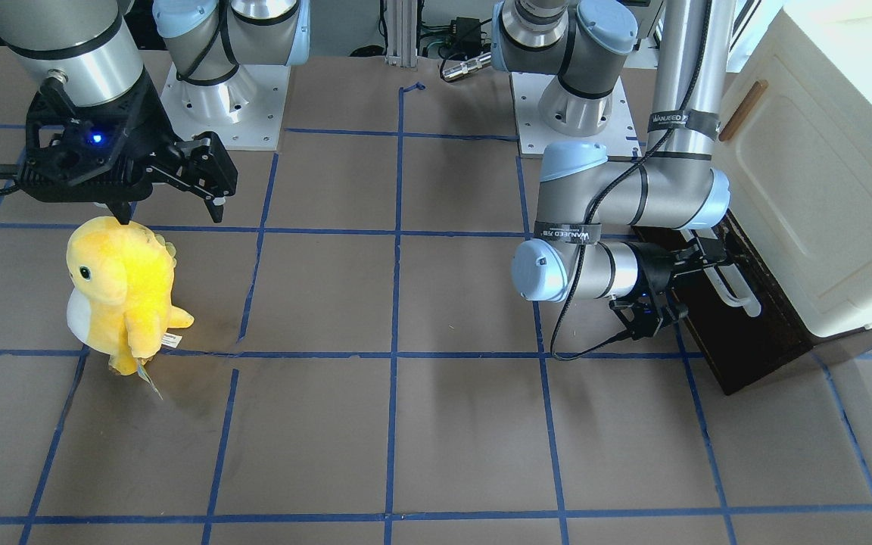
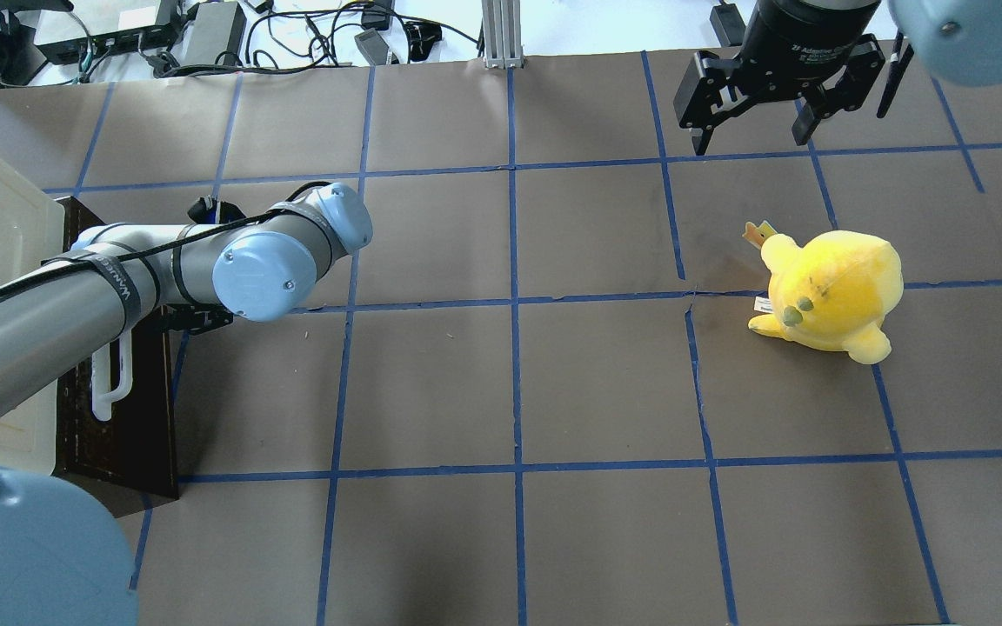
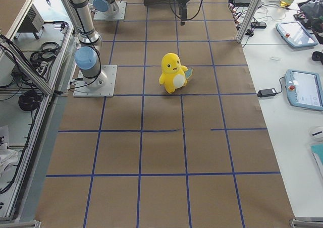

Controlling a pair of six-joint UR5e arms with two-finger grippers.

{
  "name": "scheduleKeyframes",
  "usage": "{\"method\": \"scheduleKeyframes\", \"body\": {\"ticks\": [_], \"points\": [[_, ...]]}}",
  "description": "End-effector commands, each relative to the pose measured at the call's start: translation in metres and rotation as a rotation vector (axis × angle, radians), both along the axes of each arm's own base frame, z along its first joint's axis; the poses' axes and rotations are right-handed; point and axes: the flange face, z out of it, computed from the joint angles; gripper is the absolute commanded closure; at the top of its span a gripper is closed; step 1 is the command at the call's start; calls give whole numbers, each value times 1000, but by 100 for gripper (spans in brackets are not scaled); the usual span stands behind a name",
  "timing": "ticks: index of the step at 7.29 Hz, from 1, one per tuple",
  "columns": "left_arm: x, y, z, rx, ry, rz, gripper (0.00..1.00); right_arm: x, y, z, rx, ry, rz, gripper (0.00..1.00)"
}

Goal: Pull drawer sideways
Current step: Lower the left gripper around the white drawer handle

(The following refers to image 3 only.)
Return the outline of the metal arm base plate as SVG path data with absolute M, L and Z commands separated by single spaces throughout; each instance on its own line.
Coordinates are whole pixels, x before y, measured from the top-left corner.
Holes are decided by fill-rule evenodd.
M 83 77 L 83 73 L 79 70 L 78 78 L 73 89 L 74 97 L 113 97 L 115 90 L 115 82 L 117 76 L 117 65 L 102 65 L 101 73 L 98 78 L 88 79 Z

